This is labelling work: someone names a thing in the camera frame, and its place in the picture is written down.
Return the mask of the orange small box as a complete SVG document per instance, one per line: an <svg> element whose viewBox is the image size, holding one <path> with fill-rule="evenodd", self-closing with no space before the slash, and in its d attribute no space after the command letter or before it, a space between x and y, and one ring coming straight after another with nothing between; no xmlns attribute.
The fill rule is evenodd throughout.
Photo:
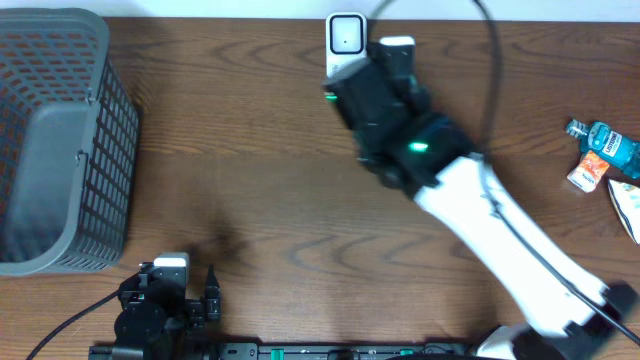
<svg viewBox="0 0 640 360"><path fill-rule="evenodd" d="M582 155L578 165L567 175L567 179L583 192L591 193L597 188L609 167L608 162L589 150Z"/></svg>

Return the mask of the blue mouthwash bottle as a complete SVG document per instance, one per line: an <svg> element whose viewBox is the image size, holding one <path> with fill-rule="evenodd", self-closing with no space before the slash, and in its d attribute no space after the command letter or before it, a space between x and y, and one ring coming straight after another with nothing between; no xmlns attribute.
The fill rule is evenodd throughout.
<svg viewBox="0 0 640 360"><path fill-rule="evenodd" d="M591 125L571 119L565 131L579 141L582 154L592 151L624 175L639 178L639 142L614 131L600 121Z"/></svg>

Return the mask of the yellow snack bag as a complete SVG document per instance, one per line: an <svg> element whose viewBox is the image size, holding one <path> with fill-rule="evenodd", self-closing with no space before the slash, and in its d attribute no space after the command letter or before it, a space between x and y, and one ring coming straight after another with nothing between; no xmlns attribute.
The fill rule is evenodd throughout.
<svg viewBox="0 0 640 360"><path fill-rule="evenodd" d="M609 180L608 190L612 205L622 226L634 243L638 245L640 220L639 188L628 183Z"/></svg>

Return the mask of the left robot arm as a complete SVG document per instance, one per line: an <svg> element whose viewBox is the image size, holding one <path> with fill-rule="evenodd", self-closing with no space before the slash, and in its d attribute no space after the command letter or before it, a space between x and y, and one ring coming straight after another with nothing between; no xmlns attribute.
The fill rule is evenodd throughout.
<svg viewBox="0 0 640 360"><path fill-rule="evenodd" d="M114 324L113 359L217 359L218 346L205 328L221 317L221 289L214 268L207 270L204 295L186 297L184 266L141 265L123 282L122 311Z"/></svg>

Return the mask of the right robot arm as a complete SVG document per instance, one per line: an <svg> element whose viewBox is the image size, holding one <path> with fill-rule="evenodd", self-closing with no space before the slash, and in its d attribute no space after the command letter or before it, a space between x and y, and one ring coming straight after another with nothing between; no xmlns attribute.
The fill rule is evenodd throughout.
<svg viewBox="0 0 640 360"><path fill-rule="evenodd" d="M564 253L506 191L472 141L434 112L411 65L361 58L329 71L326 98L352 132L359 162L443 223L524 315L474 350L486 359L590 359L638 302Z"/></svg>

